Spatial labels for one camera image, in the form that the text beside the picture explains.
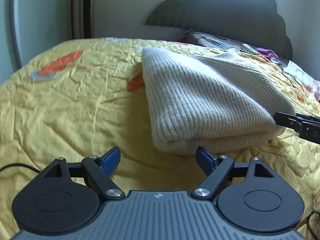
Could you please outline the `dark green padded headboard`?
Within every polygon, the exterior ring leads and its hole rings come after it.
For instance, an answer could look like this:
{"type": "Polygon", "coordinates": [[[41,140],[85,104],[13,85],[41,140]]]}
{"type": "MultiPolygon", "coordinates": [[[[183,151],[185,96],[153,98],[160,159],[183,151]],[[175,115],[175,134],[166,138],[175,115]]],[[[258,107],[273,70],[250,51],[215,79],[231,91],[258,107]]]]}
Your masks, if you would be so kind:
{"type": "Polygon", "coordinates": [[[293,57],[275,0],[166,0],[145,23],[194,29],[271,49],[285,59],[293,57]]]}

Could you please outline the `glass wardrobe sliding door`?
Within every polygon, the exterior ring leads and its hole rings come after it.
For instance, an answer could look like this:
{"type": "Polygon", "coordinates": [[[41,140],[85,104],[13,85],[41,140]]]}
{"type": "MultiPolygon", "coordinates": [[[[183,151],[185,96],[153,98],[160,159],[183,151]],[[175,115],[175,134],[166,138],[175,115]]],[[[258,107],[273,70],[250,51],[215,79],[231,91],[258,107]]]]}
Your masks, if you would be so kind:
{"type": "Polygon", "coordinates": [[[1,0],[1,82],[67,41],[70,0],[1,0]]]}

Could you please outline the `purple garment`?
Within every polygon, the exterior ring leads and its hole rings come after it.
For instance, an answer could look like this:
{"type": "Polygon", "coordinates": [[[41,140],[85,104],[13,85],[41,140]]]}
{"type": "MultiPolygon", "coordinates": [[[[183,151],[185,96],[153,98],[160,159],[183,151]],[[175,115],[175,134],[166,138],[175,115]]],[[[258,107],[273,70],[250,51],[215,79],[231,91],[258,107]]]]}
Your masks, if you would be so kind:
{"type": "Polygon", "coordinates": [[[263,57],[267,59],[279,59],[278,55],[270,49],[265,49],[265,48],[256,48],[256,51],[261,54],[263,57]]]}

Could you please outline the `gold tower air conditioner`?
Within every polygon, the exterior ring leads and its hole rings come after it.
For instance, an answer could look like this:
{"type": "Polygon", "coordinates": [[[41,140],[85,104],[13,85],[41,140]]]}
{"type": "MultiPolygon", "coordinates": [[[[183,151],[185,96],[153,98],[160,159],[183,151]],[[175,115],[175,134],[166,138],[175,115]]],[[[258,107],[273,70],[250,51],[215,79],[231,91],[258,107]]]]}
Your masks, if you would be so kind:
{"type": "Polygon", "coordinates": [[[94,0],[70,0],[70,28],[72,39],[94,36],[94,0]]]}

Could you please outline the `white remote control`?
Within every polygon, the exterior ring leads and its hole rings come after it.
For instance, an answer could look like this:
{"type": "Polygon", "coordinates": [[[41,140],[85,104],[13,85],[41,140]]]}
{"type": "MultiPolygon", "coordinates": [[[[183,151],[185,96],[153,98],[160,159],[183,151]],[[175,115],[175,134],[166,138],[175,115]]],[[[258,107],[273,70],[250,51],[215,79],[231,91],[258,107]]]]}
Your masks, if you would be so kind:
{"type": "Polygon", "coordinates": [[[249,54],[253,54],[253,55],[259,55],[259,52],[257,50],[255,50],[254,48],[252,48],[251,46],[249,46],[246,43],[243,43],[241,45],[241,48],[243,51],[249,53],[249,54]]]}

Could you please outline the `checked patterned pillow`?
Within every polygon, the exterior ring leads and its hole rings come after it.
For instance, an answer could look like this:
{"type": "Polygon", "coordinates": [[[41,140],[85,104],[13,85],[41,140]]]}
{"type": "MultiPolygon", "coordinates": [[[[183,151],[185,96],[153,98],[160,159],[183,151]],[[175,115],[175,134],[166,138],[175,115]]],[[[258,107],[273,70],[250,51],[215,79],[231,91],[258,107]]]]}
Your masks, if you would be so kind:
{"type": "Polygon", "coordinates": [[[182,43],[194,44],[197,46],[229,50],[235,49],[237,51],[246,52],[242,48],[244,42],[233,40],[228,37],[213,35],[209,33],[204,33],[201,31],[195,31],[193,29],[187,30],[182,38],[179,40],[182,43]]]}

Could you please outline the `white knitted sweater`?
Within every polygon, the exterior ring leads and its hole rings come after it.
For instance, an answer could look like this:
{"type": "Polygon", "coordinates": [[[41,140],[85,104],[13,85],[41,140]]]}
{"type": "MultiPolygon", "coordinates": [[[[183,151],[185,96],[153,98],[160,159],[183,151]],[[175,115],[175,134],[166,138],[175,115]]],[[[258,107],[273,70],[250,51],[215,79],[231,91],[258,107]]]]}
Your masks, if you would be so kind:
{"type": "Polygon", "coordinates": [[[161,151],[241,150],[284,132],[275,113],[295,114],[269,78],[237,53],[204,57],[150,47],[142,66],[153,143],[161,151]]]}

